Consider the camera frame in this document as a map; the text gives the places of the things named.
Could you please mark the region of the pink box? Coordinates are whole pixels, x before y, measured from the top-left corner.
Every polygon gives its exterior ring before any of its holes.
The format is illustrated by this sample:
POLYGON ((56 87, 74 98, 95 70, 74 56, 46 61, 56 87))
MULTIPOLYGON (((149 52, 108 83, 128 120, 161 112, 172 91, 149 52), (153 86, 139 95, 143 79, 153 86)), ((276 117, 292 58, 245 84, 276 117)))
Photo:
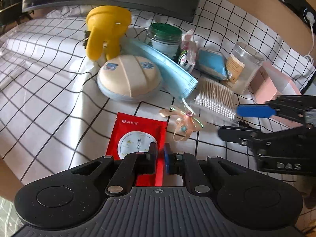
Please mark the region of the pink box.
MULTIPOLYGON (((250 87, 257 104, 265 104, 265 102, 274 100, 280 95, 300 95, 300 91, 294 82, 268 62, 262 64, 251 81, 250 87)), ((298 122, 278 116, 272 116, 271 118, 291 128, 301 126, 298 122)))

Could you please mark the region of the red sachet packet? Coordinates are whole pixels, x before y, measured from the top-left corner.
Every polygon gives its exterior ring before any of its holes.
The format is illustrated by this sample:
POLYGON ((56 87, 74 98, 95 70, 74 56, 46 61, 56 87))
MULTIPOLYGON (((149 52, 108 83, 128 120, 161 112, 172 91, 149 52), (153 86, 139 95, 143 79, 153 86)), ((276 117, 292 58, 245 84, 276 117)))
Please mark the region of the red sachet packet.
POLYGON ((107 146, 106 155, 115 160, 134 152, 149 152, 150 144, 158 150, 156 169, 137 177, 137 186, 162 186, 164 175, 163 147, 166 139, 166 121, 137 117, 119 112, 107 146))

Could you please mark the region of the pink ribbon bow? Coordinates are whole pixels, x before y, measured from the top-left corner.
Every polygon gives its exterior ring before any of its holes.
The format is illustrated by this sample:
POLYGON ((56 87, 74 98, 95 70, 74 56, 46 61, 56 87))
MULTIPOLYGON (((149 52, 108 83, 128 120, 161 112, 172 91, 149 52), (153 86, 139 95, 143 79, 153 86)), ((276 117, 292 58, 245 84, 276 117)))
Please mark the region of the pink ribbon bow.
POLYGON ((193 132, 201 131, 206 122, 190 110, 180 109, 172 105, 169 109, 159 111, 161 117, 176 116, 176 127, 173 133, 175 142, 186 141, 193 132))

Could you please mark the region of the blue face mask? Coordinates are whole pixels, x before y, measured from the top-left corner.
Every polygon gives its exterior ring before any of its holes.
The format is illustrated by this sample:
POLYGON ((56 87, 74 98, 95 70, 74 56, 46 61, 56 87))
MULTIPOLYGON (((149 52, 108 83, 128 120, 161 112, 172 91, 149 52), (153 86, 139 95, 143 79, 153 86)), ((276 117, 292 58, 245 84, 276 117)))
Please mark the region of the blue face mask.
POLYGON ((151 46, 126 37, 123 37, 120 43, 123 53, 141 56, 153 62, 160 70, 165 89, 178 100, 188 98, 196 88, 197 79, 151 46))

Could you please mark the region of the cotton swabs bag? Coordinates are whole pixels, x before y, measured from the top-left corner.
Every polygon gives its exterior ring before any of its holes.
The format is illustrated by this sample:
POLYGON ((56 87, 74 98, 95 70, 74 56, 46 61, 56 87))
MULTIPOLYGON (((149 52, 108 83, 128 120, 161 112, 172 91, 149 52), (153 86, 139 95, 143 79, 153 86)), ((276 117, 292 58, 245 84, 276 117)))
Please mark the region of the cotton swabs bag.
POLYGON ((219 82, 202 77, 190 106, 208 122, 235 124, 237 113, 234 95, 232 90, 219 82))

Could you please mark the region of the green lid jar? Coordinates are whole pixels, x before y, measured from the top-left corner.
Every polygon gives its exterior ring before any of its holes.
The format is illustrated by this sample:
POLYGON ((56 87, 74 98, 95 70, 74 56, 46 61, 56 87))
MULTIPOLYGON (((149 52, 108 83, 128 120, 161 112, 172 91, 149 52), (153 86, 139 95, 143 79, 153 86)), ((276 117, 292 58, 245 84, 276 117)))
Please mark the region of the green lid jar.
POLYGON ((145 43, 177 62, 181 53, 183 32, 172 25, 153 23, 146 31, 145 43))

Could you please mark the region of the floral tissue pack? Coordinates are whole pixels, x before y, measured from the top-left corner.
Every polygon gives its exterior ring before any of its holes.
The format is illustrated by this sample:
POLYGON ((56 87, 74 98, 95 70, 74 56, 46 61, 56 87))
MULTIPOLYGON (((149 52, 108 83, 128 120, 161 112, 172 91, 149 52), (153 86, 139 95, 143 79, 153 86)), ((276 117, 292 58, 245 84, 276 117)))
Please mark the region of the floral tissue pack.
POLYGON ((188 73, 191 73, 195 67, 197 60, 198 47, 194 43, 193 46, 184 49, 178 59, 178 65, 188 73))

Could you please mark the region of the round beige powder puff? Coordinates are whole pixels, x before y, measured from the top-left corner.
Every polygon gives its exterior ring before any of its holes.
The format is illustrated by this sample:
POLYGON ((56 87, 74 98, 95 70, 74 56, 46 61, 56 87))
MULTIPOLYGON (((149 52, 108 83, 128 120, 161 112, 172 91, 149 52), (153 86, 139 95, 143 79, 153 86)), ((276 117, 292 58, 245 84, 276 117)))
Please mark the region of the round beige powder puff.
POLYGON ((163 79, 158 67, 149 59, 120 55, 100 68, 97 84, 112 100, 138 103, 154 96, 161 89, 163 79))

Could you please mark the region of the clear jar tan lid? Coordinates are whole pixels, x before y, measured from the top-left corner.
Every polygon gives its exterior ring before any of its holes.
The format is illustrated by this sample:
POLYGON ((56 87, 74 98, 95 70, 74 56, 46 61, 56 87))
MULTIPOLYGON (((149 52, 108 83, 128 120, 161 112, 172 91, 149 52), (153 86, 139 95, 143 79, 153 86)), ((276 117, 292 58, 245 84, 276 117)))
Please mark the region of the clear jar tan lid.
POLYGON ((227 80, 224 84, 234 93, 242 94, 264 62, 263 56, 249 45, 237 42, 227 59, 227 80))

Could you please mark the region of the yellow plastic toy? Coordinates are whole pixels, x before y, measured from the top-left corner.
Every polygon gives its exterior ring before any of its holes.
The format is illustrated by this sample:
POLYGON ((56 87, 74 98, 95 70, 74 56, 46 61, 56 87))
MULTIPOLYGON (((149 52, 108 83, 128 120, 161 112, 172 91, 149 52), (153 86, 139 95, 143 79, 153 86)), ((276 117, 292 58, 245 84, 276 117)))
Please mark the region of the yellow plastic toy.
POLYGON ((84 46, 90 60, 105 54, 106 60, 120 55, 120 39, 131 24, 131 12, 112 5, 92 9, 86 17, 84 46))

